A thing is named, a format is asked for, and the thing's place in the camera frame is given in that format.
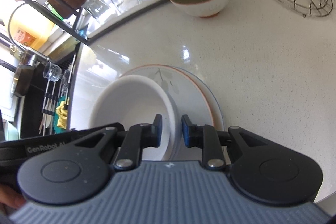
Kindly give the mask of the person's left hand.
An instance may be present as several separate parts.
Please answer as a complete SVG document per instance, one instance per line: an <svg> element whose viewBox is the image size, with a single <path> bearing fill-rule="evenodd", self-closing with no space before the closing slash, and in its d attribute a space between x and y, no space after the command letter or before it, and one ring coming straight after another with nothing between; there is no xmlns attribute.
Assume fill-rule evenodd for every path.
<svg viewBox="0 0 336 224"><path fill-rule="evenodd" d="M26 203L26 200L21 194L17 193L8 185L1 184L0 203L1 203L1 212L6 214L7 207L11 207L13 209L19 209Z"/></svg>

